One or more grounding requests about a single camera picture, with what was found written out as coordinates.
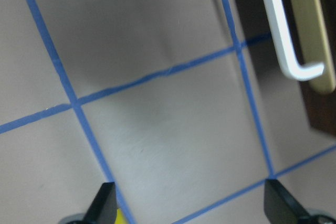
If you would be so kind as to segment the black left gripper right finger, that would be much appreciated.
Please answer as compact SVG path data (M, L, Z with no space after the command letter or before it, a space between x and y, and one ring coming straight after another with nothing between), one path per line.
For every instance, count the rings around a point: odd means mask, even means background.
M266 179L264 213L272 224L312 223L312 215L277 179Z

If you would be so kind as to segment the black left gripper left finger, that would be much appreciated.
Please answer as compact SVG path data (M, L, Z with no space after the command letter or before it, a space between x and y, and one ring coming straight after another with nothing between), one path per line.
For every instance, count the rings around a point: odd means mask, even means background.
M103 183L88 208L84 223L113 224L117 217L115 182Z

